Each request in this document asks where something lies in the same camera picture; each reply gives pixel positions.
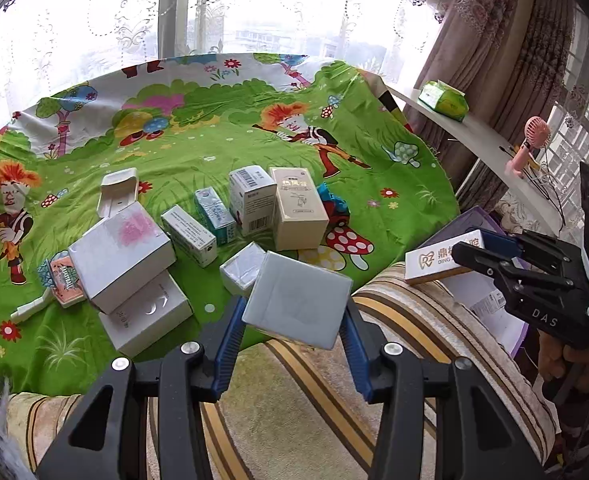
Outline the person right hand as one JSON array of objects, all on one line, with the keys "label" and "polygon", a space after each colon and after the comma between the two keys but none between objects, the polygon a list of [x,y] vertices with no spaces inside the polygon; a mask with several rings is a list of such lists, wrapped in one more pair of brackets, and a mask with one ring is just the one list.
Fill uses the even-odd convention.
[{"label": "person right hand", "polygon": [[575,382],[575,388],[589,392],[589,348],[577,350],[562,344],[558,339],[539,332],[539,362],[537,368],[545,382],[563,378],[575,364],[581,367],[581,375]]}]

